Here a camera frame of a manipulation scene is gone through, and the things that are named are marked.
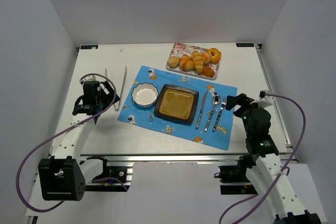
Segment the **long striped croissant bread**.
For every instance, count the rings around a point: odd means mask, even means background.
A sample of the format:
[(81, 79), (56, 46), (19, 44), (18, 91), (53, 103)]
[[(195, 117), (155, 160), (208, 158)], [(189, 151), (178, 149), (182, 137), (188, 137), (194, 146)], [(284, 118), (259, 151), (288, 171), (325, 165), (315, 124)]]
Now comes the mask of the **long striped croissant bread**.
[(198, 51), (194, 50), (192, 53), (192, 60), (194, 63), (195, 70), (198, 74), (202, 73), (204, 67), (204, 61), (202, 56)]

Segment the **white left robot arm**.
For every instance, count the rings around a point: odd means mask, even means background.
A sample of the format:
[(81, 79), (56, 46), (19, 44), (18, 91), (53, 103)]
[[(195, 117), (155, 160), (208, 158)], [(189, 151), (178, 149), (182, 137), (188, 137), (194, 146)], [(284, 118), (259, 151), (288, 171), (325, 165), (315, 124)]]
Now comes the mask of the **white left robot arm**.
[(103, 173), (103, 160), (80, 160), (82, 149), (99, 113), (119, 101), (109, 81), (86, 80), (75, 101), (70, 127), (50, 158), (38, 164), (41, 194), (48, 201), (80, 201), (86, 184)]

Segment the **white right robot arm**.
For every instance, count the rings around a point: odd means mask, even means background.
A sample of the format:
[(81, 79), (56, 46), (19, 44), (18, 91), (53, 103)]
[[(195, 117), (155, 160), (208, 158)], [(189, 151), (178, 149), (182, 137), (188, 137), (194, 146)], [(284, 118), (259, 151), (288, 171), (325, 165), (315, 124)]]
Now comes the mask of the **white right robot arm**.
[(318, 214), (308, 211), (288, 179), (291, 158), (285, 163), (281, 162), (279, 151), (269, 134), (271, 115), (266, 107), (273, 105), (275, 98), (285, 99), (297, 108), (301, 107), (291, 98), (268, 91), (261, 91), (259, 100), (249, 98), (243, 93), (235, 97), (227, 96), (226, 110), (239, 106), (234, 116), (241, 118), (246, 133), (248, 155), (239, 158), (238, 170), (251, 182), (260, 196), (258, 203), (236, 220), (236, 223), (247, 219), (263, 203), (266, 203), (274, 223), (320, 223)]

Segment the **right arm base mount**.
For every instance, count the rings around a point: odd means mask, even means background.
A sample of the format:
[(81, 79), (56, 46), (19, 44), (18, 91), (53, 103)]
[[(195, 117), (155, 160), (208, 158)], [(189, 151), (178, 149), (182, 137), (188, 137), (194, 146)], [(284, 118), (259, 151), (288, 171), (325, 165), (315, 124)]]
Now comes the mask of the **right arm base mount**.
[(248, 168), (255, 165), (251, 155), (241, 156), (236, 165), (219, 166), (219, 172), (214, 174), (214, 178), (220, 181), (221, 195), (255, 195), (254, 186), (246, 177)]

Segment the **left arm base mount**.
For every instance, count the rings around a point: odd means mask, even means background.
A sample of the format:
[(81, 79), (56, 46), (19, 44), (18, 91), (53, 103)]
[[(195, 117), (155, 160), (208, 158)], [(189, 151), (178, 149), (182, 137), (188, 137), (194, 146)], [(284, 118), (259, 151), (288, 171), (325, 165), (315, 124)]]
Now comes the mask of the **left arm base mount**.
[(133, 164), (109, 161), (107, 157), (92, 156), (87, 161), (100, 161), (102, 171), (87, 182), (85, 192), (126, 192), (132, 181)]

